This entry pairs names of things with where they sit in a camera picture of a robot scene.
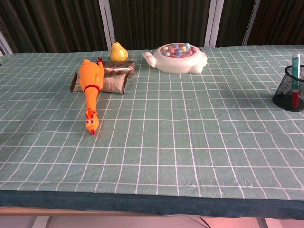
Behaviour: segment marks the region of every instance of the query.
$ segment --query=dark blue table edge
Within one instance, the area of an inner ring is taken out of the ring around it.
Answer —
[[[125,211],[154,215],[304,220],[304,201],[84,192],[0,191],[0,206]]]

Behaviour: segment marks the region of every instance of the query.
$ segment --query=toy pear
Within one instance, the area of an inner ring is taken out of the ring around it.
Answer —
[[[128,52],[120,45],[120,43],[113,42],[110,58],[115,62],[126,61],[128,59]]]
[[[85,126],[92,134],[99,126],[96,103],[99,92],[104,87],[105,70],[102,61],[98,64],[85,59],[79,69],[79,84],[86,95],[86,121]]]

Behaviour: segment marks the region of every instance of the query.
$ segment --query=marker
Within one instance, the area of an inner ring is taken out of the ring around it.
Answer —
[[[300,78],[300,54],[292,55],[292,76]],[[299,108],[298,81],[292,79],[291,82],[291,108]]]

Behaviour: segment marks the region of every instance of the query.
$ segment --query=floor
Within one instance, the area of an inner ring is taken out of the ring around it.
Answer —
[[[2,216],[0,228],[41,228],[35,216]],[[212,228],[260,228],[256,218],[204,218]],[[304,221],[266,219],[263,228],[303,228]],[[55,216],[47,228],[207,228],[197,216]]]

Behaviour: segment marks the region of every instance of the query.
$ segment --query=brown snack package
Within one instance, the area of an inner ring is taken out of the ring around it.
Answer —
[[[80,84],[79,84],[79,77],[77,73],[75,72],[74,78],[72,80],[72,84],[70,86],[70,91],[71,92],[81,92]]]
[[[111,92],[111,93],[119,93],[124,94],[125,84],[127,83],[128,75],[124,74],[105,74],[104,75],[104,87],[101,90],[102,92]],[[74,78],[72,80],[72,84],[70,87],[71,92],[81,92],[79,77],[75,72]]]
[[[104,66],[104,74],[105,75],[112,75],[112,74],[124,74],[126,73],[128,77],[134,76],[135,72],[135,63],[134,61],[119,61],[119,62],[113,62],[113,61],[107,61],[103,62]]]

